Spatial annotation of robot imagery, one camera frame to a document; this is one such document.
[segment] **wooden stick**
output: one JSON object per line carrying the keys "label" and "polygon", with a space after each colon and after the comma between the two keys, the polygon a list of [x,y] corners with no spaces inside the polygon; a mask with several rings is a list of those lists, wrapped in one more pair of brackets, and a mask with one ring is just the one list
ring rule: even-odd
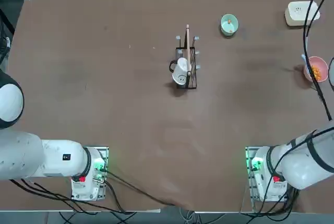
{"label": "wooden stick", "polygon": [[189,25],[187,25],[187,29],[186,29],[186,33],[187,33],[187,60],[188,60],[188,72],[192,71],[192,68],[190,66],[190,45],[189,45]]}

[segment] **black rack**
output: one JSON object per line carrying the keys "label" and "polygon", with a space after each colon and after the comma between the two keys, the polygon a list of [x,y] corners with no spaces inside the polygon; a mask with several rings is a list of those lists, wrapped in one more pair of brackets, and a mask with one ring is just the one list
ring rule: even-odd
{"label": "black rack", "polygon": [[[179,85],[176,84],[177,88],[180,89],[196,89],[197,88],[197,76],[196,76],[196,50],[195,50],[195,41],[196,37],[193,37],[192,46],[190,47],[190,64],[192,66],[191,72],[188,71],[187,73],[187,80],[186,84]],[[184,37],[184,46],[181,46],[181,37],[179,39],[179,47],[175,49],[175,60],[183,57],[183,52],[187,51],[187,33],[185,33]]]}

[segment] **floor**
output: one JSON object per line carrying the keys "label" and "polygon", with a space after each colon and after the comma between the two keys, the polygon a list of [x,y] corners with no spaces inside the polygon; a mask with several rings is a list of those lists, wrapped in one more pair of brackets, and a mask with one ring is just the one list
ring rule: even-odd
{"label": "floor", "polygon": [[[8,19],[15,26],[18,20],[23,0],[0,0],[0,7],[7,15]],[[63,213],[63,215],[68,218],[72,213]],[[201,219],[203,223],[210,222],[218,218],[219,214],[201,214]],[[218,220],[217,224],[246,224],[249,220],[248,217],[239,214],[226,214],[223,218]],[[60,217],[58,212],[0,212],[0,222],[5,224],[15,224],[15,223],[35,223],[35,224],[57,224],[64,223],[64,220]],[[179,209],[176,207],[167,207],[161,210],[161,213],[137,213],[135,217],[127,221],[127,223],[183,223],[184,220],[180,216]],[[254,224],[268,223],[271,220],[267,218],[259,218],[253,221]],[[333,223],[334,215],[316,215],[316,214],[292,214],[287,220],[284,221],[285,224],[326,224]],[[72,217],[71,223],[76,224],[86,224],[86,223],[118,223],[116,219],[110,213],[99,213],[96,216],[87,216],[84,214],[76,214]]]}
{"label": "floor", "polygon": [[[69,218],[72,213],[63,213],[63,216]],[[203,223],[210,222],[218,218],[219,214],[201,214]],[[27,222],[34,224],[59,224],[64,223],[64,220],[60,217],[58,212],[32,212],[32,213],[0,213],[0,221],[5,224],[15,224]],[[223,218],[216,221],[215,224],[246,224],[249,220],[248,217],[239,214],[226,214]],[[334,215],[316,215],[316,214],[292,214],[284,224],[328,224],[332,223]],[[118,220],[113,217],[110,213],[99,213],[96,216],[87,216],[84,214],[76,214],[70,220],[72,224],[114,224],[118,223]],[[160,214],[155,213],[137,213],[135,217],[126,221],[128,224],[131,223],[174,223],[183,224],[184,220],[181,218],[178,209],[166,208]],[[265,224],[273,221],[267,218],[255,219],[253,224]]]}

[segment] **dish rack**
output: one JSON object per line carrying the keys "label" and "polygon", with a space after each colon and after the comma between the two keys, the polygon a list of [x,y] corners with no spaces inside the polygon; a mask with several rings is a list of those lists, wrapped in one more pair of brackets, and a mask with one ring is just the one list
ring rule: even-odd
{"label": "dish rack", "polygon": [[[178,47],[175,48],[175,60],[178,61],[179,58],[183,57],[183,54],[186,54],[187,51],[187,33],[185,33],[184,37],[184,46],[181,46],[181,37],[176,36],[179,44]],[[190,64],[192,66],[192,70],[188,71],[186,83],[184,85],[176,84],[176,87],[179,89],[196,89],[197,88],[197,75],[196,69],[199,69],[199,66],[196,65],[196,55],[199,54],[195,49],[195,41],[199,40],[198,36],[193,37],[192,45],[190,46]]]}

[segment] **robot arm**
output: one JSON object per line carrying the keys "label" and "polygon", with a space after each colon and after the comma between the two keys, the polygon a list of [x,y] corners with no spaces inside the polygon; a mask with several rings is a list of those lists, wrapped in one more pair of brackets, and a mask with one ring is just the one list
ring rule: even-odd
{"label": "robot arm", "polygon": [[296,189],[305,189],[334,173],[334,132],[314,137],[307,144],[283,155],[310,135],[334,126],[330,121],[324,128],[293,139],[287,144],[261,147],[252,160],[252,169],[261,201],[269,184],[266,201],[278,201],[287,190],[288,183]]}
{"label": "robot arm", "polygon": [[0,180],[71,177],[76,200],[103,199],[106,174],[100,169],[106,169],[106,161],[96,148],[5,129],[19,120],[24,101],[18,83],[0,70]]}

